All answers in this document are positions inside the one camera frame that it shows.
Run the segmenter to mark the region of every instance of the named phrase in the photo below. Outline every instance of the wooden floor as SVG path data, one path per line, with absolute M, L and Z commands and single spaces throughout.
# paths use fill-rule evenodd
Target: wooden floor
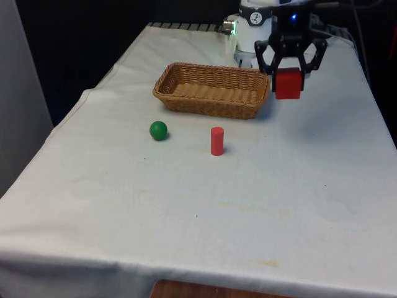
M 288 298 L 283 296 L 203 286 L 177 281 L 159 281 L 150 298 Z

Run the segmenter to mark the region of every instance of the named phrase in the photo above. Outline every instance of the green ball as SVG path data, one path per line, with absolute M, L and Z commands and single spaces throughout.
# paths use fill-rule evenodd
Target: green ball
M 156 141 L 162 141 L 167 138 L 167 125 L 164 122 L 161 121 L 155 121 L 150 125 L 150 135 L 156 140 Z

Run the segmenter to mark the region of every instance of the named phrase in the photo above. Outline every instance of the cable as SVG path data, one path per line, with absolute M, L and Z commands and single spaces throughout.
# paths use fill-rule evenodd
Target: cable
M 360 23 L 360 19 L 359 19 L 359 14 L 357 13 L 357 10 L 355 8 L 354 0 L 350 0 L 350 2 L 351 2 L 352 7 L 353 7 L 354 19 L 355 19 L 355 22 L 357 24 L 357 30 L 359 31 L 359 39 L 360 39 L 362 57 L 363 57 L 363 61 L 364 61 L 365 76 L 367 77 L 368 85 L 371 86 L 370 68 L 368 67 L 367 51 L 365 51 L 364 38 L 363 38 L 362 30 L 361 30 L 361 23 Z
M 372 4 L 367 4 L 367 5 L 355 5 L 355 4 L 343 4 L 339 3 L 339 7 L 344 7 L 344 8 L 354 8 L 354 9 L 372 9 L 375 8 L 379 5 L 381 5 L 384 2 L 384 0 L 378 0 Z
M 318 32 L 318 33 L 326 34 L 326 35 L 328 35 L 328 36 L 335 37 L 335 38 L 337 38 L 337 39 L 339 39 L 339 40 L 342 40 L 343 42 L 345 42 L 345 43 L 347 43 L 348 45 L 351 46 L 351 44 L 349 43 L 349 40 L 347 40 L 346 38 L 343 38 L 343 37 L 341 37 L 341 36 L 334 35 L 334 34 L 331 34 L 331 33 L 329 33 L 329 32 L 322 31 L 322 30 L 317 30 L 317 29 L 311 29 L 311 31 L 313 31 L 313 32 Z M 346 33 L 347 33 L 347 34 L 349 35 L 349 37 L 351 38 L 350 41 L 353 43 L 353 47 L 354 47 L 355 54 L 357 55 L 357 58 L 359 58 L 359 50 L 358 50 L 358 48 L 357 48 L 357 44 L 356 44 L 356 42 L 355 42 L 355 40 L 354 40 L 354 38 L 353 38 L 353 35 L 352 35 L 349 31 L 346 31 Z

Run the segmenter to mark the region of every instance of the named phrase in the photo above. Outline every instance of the red cylinder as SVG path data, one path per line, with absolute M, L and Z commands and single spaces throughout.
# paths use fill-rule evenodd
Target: red cylinder
M 221 127 L 211 129 L 211 154 L 220 156 L 223 154 L 223 135 L 224 130 Z

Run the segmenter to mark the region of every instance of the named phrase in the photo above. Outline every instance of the green light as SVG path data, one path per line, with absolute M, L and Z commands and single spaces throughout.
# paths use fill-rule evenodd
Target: green light
M 233 30 L 231 31 L 233 35 L 236 35 L 236 21 L 233 22 Z

